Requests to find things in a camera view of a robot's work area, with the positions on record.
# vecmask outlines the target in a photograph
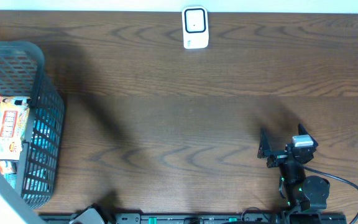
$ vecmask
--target black square outline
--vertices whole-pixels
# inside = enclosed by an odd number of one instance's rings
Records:
[[[190,11],[190,10],[201,10],[201,11],[203,12],[203,16],[204,16],[204,30],[202,30],[202,31],[193,31],[193,32],[189,32],[189,31],[187,30],[186,12],[187,12],[187,11]],[[184,12],[184,14],[185,14],[185,30],[186,30],[187,33],[189,33],[189,34],[194,34],[194,33],[205,32],[205,30],[206,30],[206,19],[205,19],[205,11],[204,11],[204,9],[202,9],[202,8],[186,9],[185,12]]]

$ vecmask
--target plastic basket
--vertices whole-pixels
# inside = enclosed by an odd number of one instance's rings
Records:
[[[16,192],[31,208],[53,194],[65,106],[45,75],[42,51],[30,42],[0,42],[0,95],[31,96],[17,166]]]

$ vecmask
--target green component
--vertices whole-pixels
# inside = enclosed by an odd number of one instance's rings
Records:
[[[157,218],[150,217],[149,218],[149,224],[157,224]]]

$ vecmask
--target white wall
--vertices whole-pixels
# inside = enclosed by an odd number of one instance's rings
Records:
[[[0,0],[0,9],[178,12],[202,5],[209,12],[358,13],[358,0]]]

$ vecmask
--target wooden table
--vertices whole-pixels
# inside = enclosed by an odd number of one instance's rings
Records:
[[[39,45],[67,101],[55,195],[38,212],[284,206],[259,129],[282,149],[300,121],[320,143],[308,165],[358,184],[358,15],[209,24],[208,48],[185,50],[180,13],[0,11],[0,40]],[[330,182],[328,210],[350,221],[358,192]]]

